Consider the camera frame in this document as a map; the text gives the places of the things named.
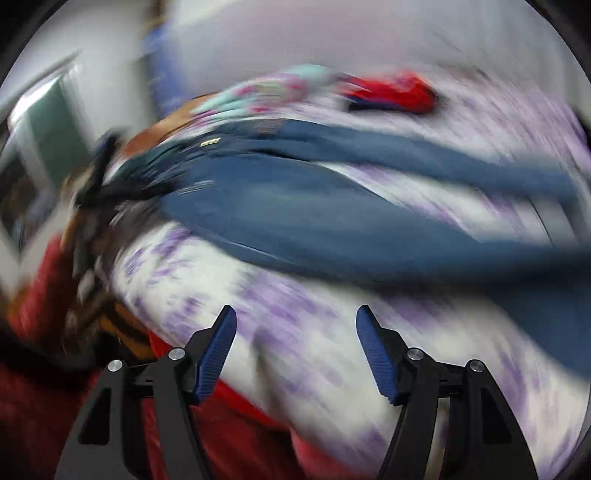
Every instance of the metal bolt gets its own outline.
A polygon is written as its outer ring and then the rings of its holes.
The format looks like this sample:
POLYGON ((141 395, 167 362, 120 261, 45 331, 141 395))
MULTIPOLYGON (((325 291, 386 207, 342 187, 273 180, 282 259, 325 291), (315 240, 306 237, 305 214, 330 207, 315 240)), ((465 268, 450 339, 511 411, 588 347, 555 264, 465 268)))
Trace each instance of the metal bolt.
POLYGON ((180 360, 184 357, 184 350, 182 348, 173 348, 168 352, 168 358, 171 360, 180 360))
POLYGON ((483 372, 484 364, 480 360, 472 360, 472 362, 470 362, 470 369, 473 372, 483 372))
POLYGON ((107 365, 107 368, 112 372, 119 371, 119 370, 121 370, 122 367, 123 367, 123 362, 121 360, 110 361, 109 365, 107 365))
POLYGON ((425 356, 425 353, 420 348, 409 348, 407 357, 411 360, 421 360, 425 356))

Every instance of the white and purple bed sheet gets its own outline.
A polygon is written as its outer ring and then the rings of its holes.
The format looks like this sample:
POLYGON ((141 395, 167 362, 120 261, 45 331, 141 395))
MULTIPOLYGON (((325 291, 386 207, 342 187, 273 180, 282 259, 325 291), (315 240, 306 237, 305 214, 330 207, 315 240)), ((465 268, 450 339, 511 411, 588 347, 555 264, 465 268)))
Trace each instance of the white and purple bed sheet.
MULTIPOLYGON (((591 172, 580 125, 566 105, 481 74, 431 69, 424 76, 444 98, 432 116, 344 113, 329 93, 283 106, 273 116, 421 135, 491 160, 528 151, 534 161, 543 153, 591 172)), ((200 132, 197 127, 180 135, 200 132)), ((528 202, 491 199, 385 168, 325 166, 477 238, 548 241, 528 202)), ((383 326, 438 361, 484 360, 519 421, 541 480, 553 478, 576 447, 589 382, 565 371, 484 297, 444 289, 428 296, 378 294, 280 274, 236 260, 174 222, 123 250, 111 283, 146 326, 172 345, 184 345, 225 304, 232 305, 238 334, 221 378, 359 472, 377 473, 400 412, 379 394, 357 339, 355 314, 364 303, 383 326)), ((445 402, 439 410, 433 478, 443 453, 445 402)))

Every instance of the bed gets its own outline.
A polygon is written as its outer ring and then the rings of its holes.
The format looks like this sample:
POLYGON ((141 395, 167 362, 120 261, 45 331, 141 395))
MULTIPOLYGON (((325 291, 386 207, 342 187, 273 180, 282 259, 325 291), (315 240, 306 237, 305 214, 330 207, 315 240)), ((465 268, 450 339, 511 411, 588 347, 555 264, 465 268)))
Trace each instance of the bed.
MULTIPOLYGON (((265 116, 418 136, 491 162, 499 156, 544 154, 576 170, 582 183, 588 178, 591 154, 586 138, 564 102, 528 83, 478 69, 415 69, 440 96, 432 115, 347 113, 328 88, 265 116)), ((171 130, 178 129, 172 139, 200 138, 209 132, 211 125, 191 122, 187 116, 200 101, 141 134, 126 153, 165 141, 171 130)), ((381 167, 324 166, 474 238, 543 244, 570 242, 576 235, 567 223, 548 225, 546 209, 556 214, 551 206, 491 198, 381 167)), ((116 254, 102 265, 116 295, 173 346, 183 346, 195 330, 212 324, 223 305, 232 305, 238 334, 221 379, 352 472, 376 474, 399 413, 375 388, 357 339, 355 312, 365 303, 382 326, 399 331, 408 345, 438 361, 485 361, 524 432, 541 479, 552 479, 562 470, 589 427, 588 375, 565 367, 564 358, 550 355, 532 332, 526 333, 478 293, 444 286, 421 294, 377 292, 282 274, 231 257, 182 225, 153 214, 151 206, 140 211, 121 221, 121 231, 135 225, 135 233, 121 234, 125 239, 116 254)), ((446 408, 441 401, 428 478, 436 478, 440 467, 446 408)))

